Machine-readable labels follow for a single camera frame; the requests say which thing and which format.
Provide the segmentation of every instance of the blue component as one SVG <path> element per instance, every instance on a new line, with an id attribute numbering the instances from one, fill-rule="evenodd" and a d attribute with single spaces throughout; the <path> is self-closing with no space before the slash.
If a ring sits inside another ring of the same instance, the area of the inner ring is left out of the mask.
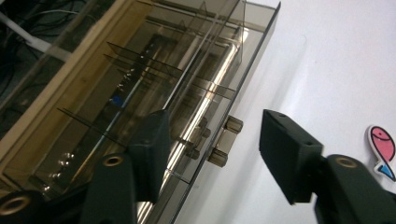
<path id="1" fill-rule="evenodd" d="M 385 164 L 383 166 L 381 166 L 380 169 L 381 173 L 383 173 L 384 175 L 389 176 L 390 178 L 394 178 L 392 171 L 389 169 L 389 167 Z"/>
<path id="2" fill-rule="evenodd" d="M 123 104 L 122 99 L 121 99 L 118 95 L 113 96 L 113 97 L 111 98 L 111 102 L 112 102 L 114 105 L 117 105 L 117 106 L 122 106 L 122 104 Z"/>

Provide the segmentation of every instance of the fish sticker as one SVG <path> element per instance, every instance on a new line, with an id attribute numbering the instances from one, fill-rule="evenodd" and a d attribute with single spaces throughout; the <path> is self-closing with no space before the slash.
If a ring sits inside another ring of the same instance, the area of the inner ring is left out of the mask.
<path id="1" fill-rule="evenodd" d="M 395 156 L 393 139 L 385 129 L 378 126 L 371 126 L 367 133 L 370 146 L 378 158 L 374 171 L 396 182 L 395 174 L 389 165 Z"/>

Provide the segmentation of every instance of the clamp jaw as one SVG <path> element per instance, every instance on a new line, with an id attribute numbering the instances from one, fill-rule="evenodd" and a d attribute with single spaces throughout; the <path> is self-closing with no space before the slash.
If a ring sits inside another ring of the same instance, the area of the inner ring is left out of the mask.
<path id="1" fill-rule="evenodd" d="M 318 198 L 320 224 L 396 223 L 394 196 L 350 157 L 321 156 L 323 145 L 284 114 L 264 110 L 260 152 L 290 204 Z"/>

